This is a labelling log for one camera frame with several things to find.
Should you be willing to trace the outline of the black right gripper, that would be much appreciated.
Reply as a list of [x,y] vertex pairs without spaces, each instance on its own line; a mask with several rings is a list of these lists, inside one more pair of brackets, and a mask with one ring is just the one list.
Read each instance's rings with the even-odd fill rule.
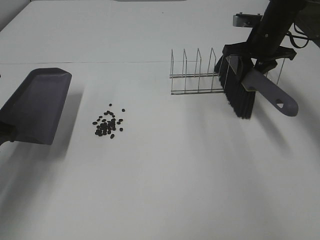
[[249,42],[226,44],[222,50],[222,65],[227,65],[229,56],[238,56],[248,59],[256,59],[254,68],[262,74],[273,70],[278,59],[290,59],[297,55],[293,48],[281,46],[281,44],[253,45]]

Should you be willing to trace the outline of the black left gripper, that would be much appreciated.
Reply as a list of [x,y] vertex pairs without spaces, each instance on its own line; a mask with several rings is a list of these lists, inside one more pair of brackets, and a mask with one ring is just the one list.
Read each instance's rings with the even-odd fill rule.
[[14,142],[15,141],[15,126],[0,122],[0,142]]

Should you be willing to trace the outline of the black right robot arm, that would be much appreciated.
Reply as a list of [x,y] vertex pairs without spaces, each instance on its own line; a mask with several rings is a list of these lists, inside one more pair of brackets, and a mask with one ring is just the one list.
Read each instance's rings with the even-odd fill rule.
[[254,67],[262,74],[274,69],[278,65],[277,59],[292,60],[296,52],[292,48],[281,46],[281,43],[305,6],[305,0],[271,0],[263,15],[241,12],[235,14],[233,26],[251,28],[251,32],[246,41],[223,47],[223,56],[218,61],[221,68],[228,66],[229,56],[238,56],[244,62],[256,59]]

